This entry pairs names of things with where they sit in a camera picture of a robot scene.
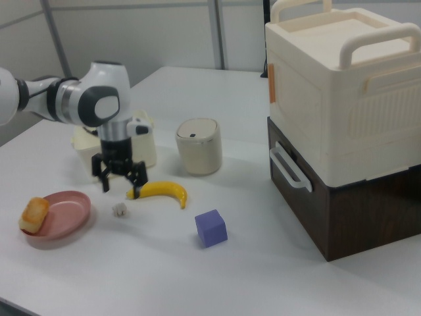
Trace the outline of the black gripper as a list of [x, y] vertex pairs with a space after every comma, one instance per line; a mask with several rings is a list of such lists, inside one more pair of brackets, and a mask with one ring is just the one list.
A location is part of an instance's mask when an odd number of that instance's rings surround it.
[[128, 192], [130, 199], [139, 198], [141, 188], [147, 183], [145, 162], [133, 163], [131, 138], [115, 142], [101, 140], [101, 153], [92, 156], [91, 170], [92, 176], [102, 183], [104, 192], [110, 190], [110, 173], [125, 175], [132, 184], [132, 190]]

